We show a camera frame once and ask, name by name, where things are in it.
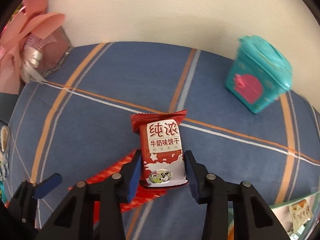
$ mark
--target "pink bow ribbon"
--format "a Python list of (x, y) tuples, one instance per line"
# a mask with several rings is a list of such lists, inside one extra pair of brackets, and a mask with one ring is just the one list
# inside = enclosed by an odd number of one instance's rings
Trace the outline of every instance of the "pink bow ribbon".
[(0, 37), (0, 92), (18, 94), (20, 87), (21, 52), (32, 33), (45, 39), (59, 28), (65, 15), (44, 13), (48, 0), (23, 0), (24, 7), (13, 18)]

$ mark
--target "box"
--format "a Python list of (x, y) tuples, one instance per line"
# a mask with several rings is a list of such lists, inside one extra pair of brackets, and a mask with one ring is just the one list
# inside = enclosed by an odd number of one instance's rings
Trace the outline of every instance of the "box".
[(259, 36), (245, 36), (239, 41), (237, 59), (225, 86), (251, 112), (258, 113), (290, 90), (292, 67), (276, 48)]

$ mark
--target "white label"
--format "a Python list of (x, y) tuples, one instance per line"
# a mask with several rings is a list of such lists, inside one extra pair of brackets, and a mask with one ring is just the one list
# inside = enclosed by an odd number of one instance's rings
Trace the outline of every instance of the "white label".
[(147, 124), (150, 153), (182, 150), (180, 132), (175, 120), (162, 120)]

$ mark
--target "pink door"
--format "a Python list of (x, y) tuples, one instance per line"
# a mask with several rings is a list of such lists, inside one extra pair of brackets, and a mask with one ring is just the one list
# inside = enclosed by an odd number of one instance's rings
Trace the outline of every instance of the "pink door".
[(255, 76), (236, 74), (233, 78), (234, 90), (237, 91), (249, 104), (253, 104), (262, 94), (262, 85)]

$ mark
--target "cartoon logo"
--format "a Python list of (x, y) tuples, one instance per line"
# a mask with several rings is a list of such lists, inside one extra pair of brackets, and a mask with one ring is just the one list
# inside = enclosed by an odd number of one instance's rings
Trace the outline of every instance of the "cartoon logo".
[(168, 182), (172, 178), (172, 172), (168, 170), (157, 170), (150, 174), (149, 180), (152, 183)]

